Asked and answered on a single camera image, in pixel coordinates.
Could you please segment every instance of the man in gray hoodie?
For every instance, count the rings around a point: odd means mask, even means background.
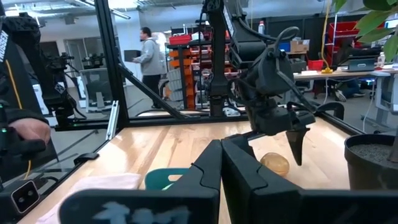
[[[141,56],[134,58],[134,63],[141,65],[142,82],[153,92],[159,95],[159,81],[165,73],[161,62],[159,45],[152,38],[152,32],[148,27],[143,27],[140,33],[143,42]],[[160,109],[160,106],[153,102],[153,109]]]

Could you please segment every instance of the person's hand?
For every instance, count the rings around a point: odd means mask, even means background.
[[[43,121],[34,118],[24,118],[12,122],[9,126],[15,128],[19,136],[25,140],[41,139],[46,144],[49,143],[51,129]]]

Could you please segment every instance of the black plant pot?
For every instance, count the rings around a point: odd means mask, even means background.
[[[345,141],[351,190],[398,189],[398,163],[387,160],[394,138],[362,134]]]

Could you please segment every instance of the gray hoodie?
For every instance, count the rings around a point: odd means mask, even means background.
[[[141,64],[142,75],[161,75],[166,72],[161,59],[159,45],[149,37],[143,42],[141,56],[134,62]]]

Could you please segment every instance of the pink cloth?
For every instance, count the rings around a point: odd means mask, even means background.
[[[71,194],[87,189],[137,189],[139,174],[119,174],[99,177],[85,177],[79,180],[70,189],[66,196],[44,216],[39,218],[36,224],[59,224],[58,209],[62,202]]]

